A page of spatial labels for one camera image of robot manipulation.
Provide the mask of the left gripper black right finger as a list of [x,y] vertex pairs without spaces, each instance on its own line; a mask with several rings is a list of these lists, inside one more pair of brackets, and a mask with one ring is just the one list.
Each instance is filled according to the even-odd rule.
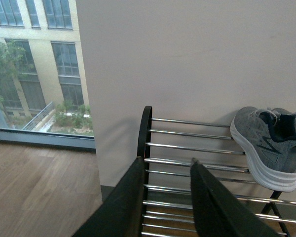
[[271,227],[193,158],[190,188],[194,225],[200,237],[277,237]]

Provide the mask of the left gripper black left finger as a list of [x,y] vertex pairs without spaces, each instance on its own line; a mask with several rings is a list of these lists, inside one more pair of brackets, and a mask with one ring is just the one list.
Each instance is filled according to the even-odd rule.
[[106,200],[73,236],[140,237],[144,179],[144,159],[136,157]]

